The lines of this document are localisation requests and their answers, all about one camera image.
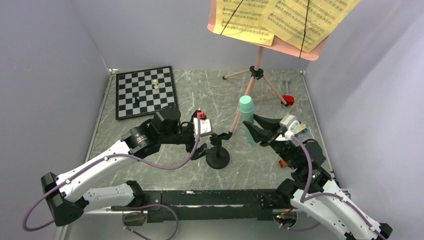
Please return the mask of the black clamp knob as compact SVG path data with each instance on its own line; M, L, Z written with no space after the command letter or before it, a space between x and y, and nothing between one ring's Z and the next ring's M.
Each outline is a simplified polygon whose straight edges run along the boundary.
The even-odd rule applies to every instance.
M230 162L230 154L226 148L222 147L222 141L210 141L213 147L207 150L206 163L216 170L225 168Z

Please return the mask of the mint green toy recorder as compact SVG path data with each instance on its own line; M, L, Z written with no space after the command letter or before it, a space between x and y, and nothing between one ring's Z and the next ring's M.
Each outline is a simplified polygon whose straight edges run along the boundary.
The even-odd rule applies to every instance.
M254 122L254 110L255 110L255 106L254 106L254 102L251 96L249 95L243 95L240 99L239 99L239 110L240 110L240 117L242 118L242 121L247 121L249 123L253 123ZM251 133L249 132L248 128L244 125L244 130L245 130L245 135L246 135L246 139L247 142L254 146L256 143L251 135Z

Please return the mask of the yellow sheet music top page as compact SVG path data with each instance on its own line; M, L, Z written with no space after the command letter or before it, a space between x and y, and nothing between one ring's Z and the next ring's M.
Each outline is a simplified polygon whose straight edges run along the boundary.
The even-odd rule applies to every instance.
M262 27L267 0L217 0L212 20L214 34L271 46L274 34Z

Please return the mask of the yellow sheet music page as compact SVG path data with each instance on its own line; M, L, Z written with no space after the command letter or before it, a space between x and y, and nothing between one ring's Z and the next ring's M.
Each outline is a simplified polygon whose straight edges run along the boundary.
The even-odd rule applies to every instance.
M261 26L275 37L309 53L325 40L359 0L270 0Z
M214 34L271 46L274 34L262 27L267 0L217 0L212 20Z

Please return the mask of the yellow sheet music bottom page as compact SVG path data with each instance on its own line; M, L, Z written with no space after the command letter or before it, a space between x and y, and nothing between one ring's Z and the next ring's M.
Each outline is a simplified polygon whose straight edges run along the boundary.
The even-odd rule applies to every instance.
M359 0L270 0L261 26L275 37L309 53L325 40Z

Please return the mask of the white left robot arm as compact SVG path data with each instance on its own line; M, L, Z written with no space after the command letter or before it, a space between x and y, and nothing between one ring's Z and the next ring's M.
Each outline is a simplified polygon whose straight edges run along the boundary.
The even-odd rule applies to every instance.
M145 194L135 180L113 186L95 188L107 175L135 163L145 163L162 145L185 145L188 160L211 153L201 137L209 137L213 145L228 140L231 133L216 134L206 115L196 110L189 121L181 121L176 107L166 106L141 125L133 127L107 150L83 165L61 174L46 173L41 178L45 200L56 226L66 226L84 213L109 206L139 209Z

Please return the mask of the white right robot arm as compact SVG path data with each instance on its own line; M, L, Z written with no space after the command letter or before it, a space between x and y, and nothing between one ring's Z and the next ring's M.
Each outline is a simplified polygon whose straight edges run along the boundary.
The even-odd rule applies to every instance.
M391 236L393 228L361 210L322 167L326 157L320 144L297 137L301 124L294 115L272 119L255 114L253 121L257 125L248 120L243 124L254 142L271 147L293 170L275 190L280 207L301 210L340 240L387 240Z

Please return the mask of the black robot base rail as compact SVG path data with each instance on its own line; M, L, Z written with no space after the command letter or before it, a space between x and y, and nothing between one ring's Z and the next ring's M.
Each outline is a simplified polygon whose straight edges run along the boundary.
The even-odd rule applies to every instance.
M256 219L292 227L298 213L275 189L145 190L140 217L125 220L132 226L174 220Z

